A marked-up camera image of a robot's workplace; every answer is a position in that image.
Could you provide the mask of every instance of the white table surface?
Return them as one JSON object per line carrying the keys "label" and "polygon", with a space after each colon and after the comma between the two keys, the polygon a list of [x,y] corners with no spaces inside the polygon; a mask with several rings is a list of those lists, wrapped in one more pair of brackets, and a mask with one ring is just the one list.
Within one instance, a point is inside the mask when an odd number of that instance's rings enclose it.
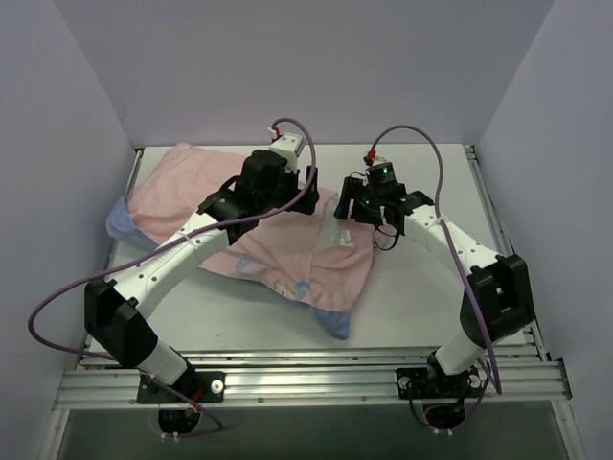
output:
{"label": "white table surface", "polygon": [[[251,153],[259,146],[204,147]],[[363,145],[316,146],[319,185],[340,189],[343,178],[363,171]],[[464,149],[440,145],[444,163],[442,210],[481,243],[494,247]],[[136,184],[142,183],[168,148],[146,148]],[[434,197],[438,169],[427,145],[382,145],[379,155],[393,161],[408,192]],[[303,171],[308,148],[300,159]],[[120,242],[112,261],[123,264],[143,252]],[[263,285],[196,270],[160,303],[149,319],[158,335],[176,350],[299,350],[439,346],[460,327],[463,287],[438,260],[408,238],[377,258],[352,313],[350,338],[328,336],[309,308],[290,302]],[[503,343],[525,343],[520,332]],[[93,351],[102,347],[92,343]]]}

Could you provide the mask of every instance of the cable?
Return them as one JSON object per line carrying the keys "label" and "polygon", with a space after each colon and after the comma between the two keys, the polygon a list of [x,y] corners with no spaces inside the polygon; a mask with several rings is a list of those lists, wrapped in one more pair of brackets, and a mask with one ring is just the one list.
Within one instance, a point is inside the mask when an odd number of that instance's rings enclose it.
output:
{"label": "cable", "polygon": [[381,235],[383,235],[384,237],[387,238],[395,238],[396,235],[398,234],[398,232],[396,232],[394,235],[390,235],[389,233],[385,233],[383,230],[381,230],[382,225],[377,225],[375,227],[375,231],[377,231],[378,233],[380,233]]}
{"label": "cable", "polygon": [[[290,199],[285,205],[283,205],[280,208],[277,209],[273,209],[272,211],[269,211],[268,213],[259,215],[259,216],[252,216],[249,218],[237,218],[237,219],[233,219],[233,220],[225,220],[223,222],[217,222],[215,224],[212,225],[206,225],[204,227],[200,227],[200,228],[196,228],[195,230],[193,230],[192,232],[190,232],[189,234],[187,234],[187,238],[193,238],[196,237],[198,235],[201,235],[203,233],[206,233],[208,231],[211,230],[215,230],[215,229],[221,229],[221,228],[225,228],[228,227],[230,225],[236,225],[239,223],[248,223],[248,222],[253,222],[253,221],[257,221],[257,220],[261,220],[261,219],[267,219],[267,218],[271,218],[273,216],[276,216],[277,214],[291,208],[294,204],[296,204],[307,192],[308,189],[310,188],[310,185],[313,183],[313,180],[315,178],[315,167],[316,167],[316,155],[315,155],[315,144],[313,143],[313,139],[310,135],[310,133],[308,132],[308,130],[305,128],[305,126],[298,122],[297,120],[294,120],[293,118],[279,118],[277,120],[275,120],[272,124],[272,128],[275,129],[276,131],[279,131],[278,129],[278,125],[281,123],[290,123],[294,126],[296,126],[299,130],[301,130],[303,132],[303,134],[306,137],[306,142],[308,143],[308,146],[310,148],[310,158],[311,158],[311,168],[310,168],[310,172],[308,174],[308,177],[306,178],[306,183],[305,186],[303,188],[303,190],[301,190],[296,196],[294,196],[294,198]],[[158,247],[157,249],[155,249],[152,252],[149,252],[148,254],[139,257],[138,259],[135,259],[132,262],[128,262],[126,264],[121,264],[118,266],[115,266],[113,268],[108,268],[106,270],[103,270],[99,273],[95,273],[93,275],[90,276],[86,276],[84,278],[80,278],[76,281],[73,281],[72,283],[69,283],[68,285],[61,287],[60,289],[56,290],[55,292],[49,294],[47,297],[45,297],[33,310],[33,312],[30,314],[30,317],[28,318],[28,332],[30,333],[30,335],[34,338],[34,340],[36,340],[37,342],[43,344],[44,346],[48,347],[48,348],[52,348],[54,350],[58,350],[61,352],[65,352],[65,353],[74,353],[76,355],[80,355],[80,356],[86,356],[86,357],[98,357],[98,358],[102,358],[102,359],[110,359],[113,360],[114,358],[110,355],[107,354],[103,354],[103,353],[94,353],[94,352],[90,352],[88,350],[80,350],[78,348],[73,348],[73,347],[67,347],[65,345],[60,345],[58,343],[52,342],[51,340],[46,339],[45,337],[43,337],[42,335],[40,335],[38,333],[38,331],[35,329],[34,327],[34,321],[36,320],[36,317],[49,305],[51,304],[54,300],[56,300],[60,295],[68,292],[69,290],[72,290],[74,288],[77,288],[81,285],[84,285],[85,283],[88,283],[92,280],[95,280],[97,278],[103,278],[105,276],[108,275],[112,275],[114,273],[126,270],[128,268],[131,268],[135,265],[141,264],[145,261],[148,261],[149,259],[152,259],[153,257],[157,256],[158,254],[161,254],[165,251],[168,251],[169,249],[182,244],[184,242],[184,239],[179,238],[176,239],[174,241],[168,242],[160,247]],[[178,391],[174,390],[173,388],[169,387],[168,385],[165,385],[163,382],[161,382],[158,379],[152,379],[152,381],[160,386],[160,388],[162,388],[165,391],[168,391],[169,393],[171,393],[174,397],[180,399],[181,401],[188,403],[189,405],[195,407],[196,409],[198,409],[199,411],[201,411],[203,414],[205,414],[207,417],[209,417],[210,419],[212,419],[214,422],[216,422],[218,429],[214,429],[215,432],[217,431],[221,431],[223,429],[223,424],[221,423],[221,421],[208,409],[206,409],[205,407],[203,407],[201,404],[199,404],[196,401],[191,400],[190,398],[188,398],[185,395],[182,395],[181,393],[179,393]]]}
{"label": "cable", "polygon": [[[361,175],[362,177],[366,177],[366,174],[363,174],[358,171],[352,172],[351,174],[349,174],[349,177],[353,177],[354,174]],[[353,182],[349,181],[349,185],[352,187],[353,199],[356,200],[360,204],[360,206],[368,209],[369,211],[373,211],[374,213],[379,213],[379,214],[381,213],[380,209],[372,208],[371,206],[369,206],[368,201],[364,202],[360,198],[358,198],[357,193],[355,192],[355,186],[353,185]]]}
{"label": "cable", "polygon": [[413,404],[413,394],[411,393],[412,384],[413,383],[409,381],[409,383],[406,386],[406,396],[409,399],[409,407],[411,407],[411,413],[413,414],[413,417],[415,417],[415,420],[417,420],[420,424],[424,426],[430,426],[430,424],[428,424],[427,422],[424,422],[420,417],[418,417],[418,413],[415,410],[415,405]]}
{"label": "cable", "polygon": [[[375,147],[380,142],[380,140],[383,138],[383,136],[385,136],[387,133],[394,131],[396,129],[409,129],[409,130],[415,131],[416,133],[420,134],[421,136],[425,138],[426,141],[428,141],[428,144],[430,144],[430,146],[434,150],[434,153],[437,156],[437,161],[439,163],[439,181],[437,182],[437,189],[436,189],[436,192],[434,193],[434,212],[438,219],[441,217],[441,189],[443,188],[444,169],[443,169],[443,157],[441,156],[441,152],[439,151],[439,148],[437,147],[434,140],[425,131],[423,131],[422,129],[419,129],[418,127],[410,126],[410,125],[395,125],[395,126],[388,127],[387,129],[385,129],[383,132],[381,132],[377,136],[377,138],[371,145],[371,151],[375,150]],[[486,325],[486,320],[483,317],[481,310],[479,309],[479,303],[477,302],[475,293],[473,292],[472,286],[470,285],[470,282],[468,281],[468,278],[466,277],[466,274],[462,267],[462,262],[460,261],[460,258],[458,257],[458,251],[456,250],[456,246],[453,243],[453,239],[451,238],[449,227],[447,227],[447,224],[445,223],[444,219],[440,218],[439,221],[441,223],[441,228],[443,229],[444,237],[447,241],[447,245],[449,246],[449,250],[451,251],[451,257],[453,258],[453,262],[456,268],[458,269],[460,278],[462,279],[462,284],[464,285],[466,295],[468,296],[468,299],[470,300],[470,305],[472,306],[472,309],[475,312],[475,317],[477,318],[477,323],[479,324],[479,330],[481,331],[481,335],[483,336],[484,342],[486,344],[486,350],[488,351],[489,362],[491,363],[491,370],[493,374],[492,383],[494,385],[494,388],[496,389],[496,393],[500,395],[502,394],[500,373],[498,371],[498,365],[496,363],[496,355],[494,353],[494,347],[493,347],[493,344],[491,343],[491,338],[489,337],[488,326]]]}
{"label": "cable", "polygon": [[398,241],[400,240],[400,232],[396,232],[396,234],[395,234],[395,235],[393,235],[393,236],[388,235],[387,233],[381,232],[380,230],[378,230],[378,232],[379,232],[381,235],[385,235],[386,237],[389,237],[389,238],[394,238],[394,241],[392,241],[392,245],[391,245],[391,246],[389,246],[389,247],[381,247],[381,245],[379,244],[379,241],[377,241],[377,240],[376,240],[376,237],[374,237],[374,240],[375,240],[375,245],[376,245],[376,247],[379,249],[379,251],[383,251],[383,252],[386,252],[386,251],[391,251],[392,249],[394,249],[394,248],[396,247],[396,245],[397,245]]}

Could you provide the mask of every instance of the pink cloth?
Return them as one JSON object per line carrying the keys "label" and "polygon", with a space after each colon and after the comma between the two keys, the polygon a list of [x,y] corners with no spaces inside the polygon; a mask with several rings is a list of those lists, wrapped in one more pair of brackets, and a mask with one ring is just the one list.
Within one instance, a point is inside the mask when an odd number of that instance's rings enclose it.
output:
{"label": "pink cloth", "polygon": [[[239,174],[243,161],[244,156],[233,153],[178,144],[164,155],[145,183],[132,191],[127,211],[141,231],[161,243],[206,196],[228,177]],[[350,311],[371,268],[373,227],[335,220],[328,237],[349,232],[351,243],[340,244],[334,238],[321,241],[325,213],[333,210],[336,193],[321,188],[319,193],[312,216],[280,213],[264,219],[202,267],[259,281],[285,298],[320,309]]]}

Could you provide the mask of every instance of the black mount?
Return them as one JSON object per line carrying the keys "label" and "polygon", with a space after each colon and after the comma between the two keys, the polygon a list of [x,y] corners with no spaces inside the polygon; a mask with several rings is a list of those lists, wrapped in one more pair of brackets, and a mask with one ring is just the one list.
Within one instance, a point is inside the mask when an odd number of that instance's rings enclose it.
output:
{"label": "black mount", "polygon": [[[220,371],[195,372],[190,366],[172,387],[179,393],[189,397],[197,403],[221,403],[225,391],[226,375]],[[214,392],[214,382],[220,382],[220,389]],[[181,400],[160,389],[149,376],[142,375],[138,387],[136,402],[139,404],[172,404],[180,403]]]}
{"label": "black mount", "polygon": [[164,433],[191,433],[200,421],[200,412],[191,409],[163,409],[157,413],[157,424]]}
{"label": "black mount", "polygon": [[424,414],[428,411],[428,425],[438,429],[452,429],[465,419],[465,399],[478,398],[483,391],[479,374],[474,367],[456,376],[444,376],[444,379],[434,376],[433,372],[430,363],[427,367],[396,369],[398,397],[409,401],[412,410],[415,410],[414,400],[455,400],[446,404],[423,405]]}
{"label": "black mount", "polygon": [[[473,267],[468,282],[486,320],[492,342],[515,334],[534,320],[533,294],[528,267],[517,254],[497,256],[496,263]],[[470,340],[486,348],[475,311],[466,292],[460,309],[460,324]]]}
{"label": "black mount", "polygon": [[[102,278],[85,285],[85,330],[92,334],[122,367],[133,369],[155,349],[158,336],[136,310],[136,299],[125,300],[113,286],[114,280],[106,282]],[[190,395],[197,387],[200,377],[193,366],[187,360],[186,362],[186,371],[172,388],[183,395]]]}
{"label": "black mount", "polygon": [[366,169],[366,173],[366,184],[361,178],[345,177],[341,197],[334,211],[337,219],[351,218],[378,227],[383,224],[383,208],[385,221],[399,235],[404,235],[404,218],[420,206],[434,204],[430,197],[420,191],[407,194],[404,184],[396,180],[394,165],[390,162],[371,166]]}
{"label": "black mount", "polygon": [[[209,195],[200,206],[199,214],[208,214],[218,222],[248,218],[280,208],[299,192],[298,174],[287,172],[287,160],[271,150],[255,150],[242,164],[239,176],[228,180],[218,192]],[[319,200],[317,192],[317,169],[315,177],[305,195],[289,211],[311,215]],[[258,225],[249,223],[231,225],[226,228],[230,244]]]}

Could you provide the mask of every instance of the black bracket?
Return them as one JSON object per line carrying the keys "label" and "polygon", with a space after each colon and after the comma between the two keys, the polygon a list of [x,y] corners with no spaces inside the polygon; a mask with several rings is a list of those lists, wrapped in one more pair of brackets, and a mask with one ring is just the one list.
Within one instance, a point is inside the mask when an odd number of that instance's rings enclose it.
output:
{"label": "black bracket", "polygon": [[[195,398],[197,403],[221,403],[226,386],[226,375],[220,371],[205,371],[195,373],[195,395],[185,395],[188,398]],[[146,375],[141,376],[141,381],[138,385],[138,394],[136,402],[139,404],[170,404],[180,403],[180,400],[173,395],[167,393]]]}
{"label": "black bracket", "polygon": [[458,400],[478,398],[482,391],[481,384],[476,388],[471,386],[471,380],[479,381],[479,373],[474,367],[450,379],[455,380],[454,384],[441,388],[428,378],[427,367],[396,369],[398,397],[402,400]]}

